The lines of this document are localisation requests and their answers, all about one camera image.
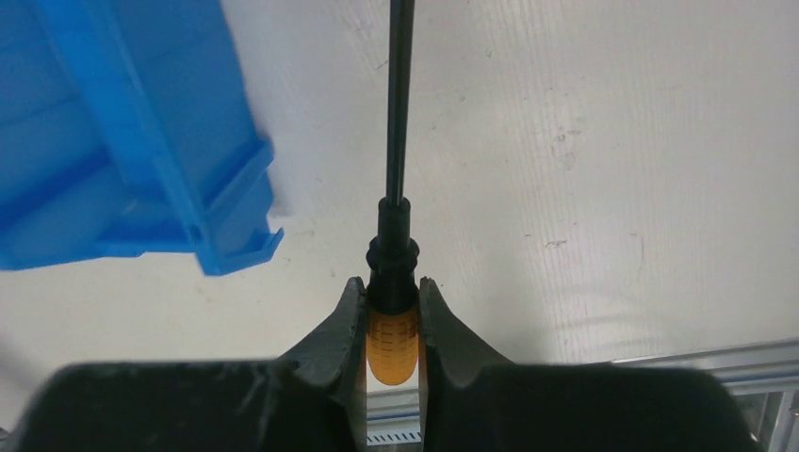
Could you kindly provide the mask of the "blue plastic bin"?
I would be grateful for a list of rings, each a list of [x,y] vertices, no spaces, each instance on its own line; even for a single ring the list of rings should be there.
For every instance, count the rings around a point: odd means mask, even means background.
[[[270,142],[218,1],[1,5],[1,267],[269,261]]]

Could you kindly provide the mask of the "orange handled screwdriver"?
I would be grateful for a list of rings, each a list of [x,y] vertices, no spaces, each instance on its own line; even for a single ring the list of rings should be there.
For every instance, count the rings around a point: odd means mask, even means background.
[[[419,247],[411,238],[411,204],[404,197],[415,5],[390,3],[385,195],[367,251],[367,362],[375,379],[388,386],[407,381],[418,360]]]

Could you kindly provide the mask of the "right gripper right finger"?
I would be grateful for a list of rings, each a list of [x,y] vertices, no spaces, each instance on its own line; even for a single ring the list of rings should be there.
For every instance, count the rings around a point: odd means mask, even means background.
[[[611,363],[514,363],[419,284],[419,390],[427,451],[755,451],[708,373]]]

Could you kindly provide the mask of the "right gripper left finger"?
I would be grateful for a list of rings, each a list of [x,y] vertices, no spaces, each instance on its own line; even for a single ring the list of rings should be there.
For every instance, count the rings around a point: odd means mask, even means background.
[[[16,451],[362,451],[363,281],[273,359],[81,363],[58,370],[12,431]]]

